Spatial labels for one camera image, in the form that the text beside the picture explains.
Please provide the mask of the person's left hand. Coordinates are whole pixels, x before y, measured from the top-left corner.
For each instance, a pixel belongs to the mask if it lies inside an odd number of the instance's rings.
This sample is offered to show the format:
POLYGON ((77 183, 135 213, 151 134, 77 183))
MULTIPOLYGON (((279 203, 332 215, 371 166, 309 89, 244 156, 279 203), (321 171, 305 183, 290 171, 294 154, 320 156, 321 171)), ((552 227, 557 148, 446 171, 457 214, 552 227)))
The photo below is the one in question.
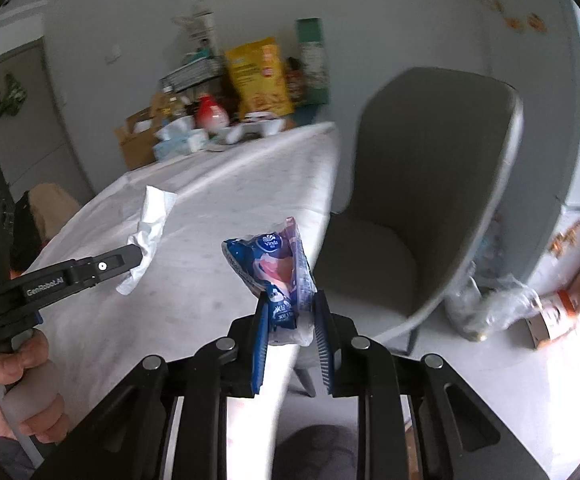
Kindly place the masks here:
POLYGON ((0 437, 62 441, 71 423, 59 389, 60 374, 39 330, 16 352, 0 353, 0 437))

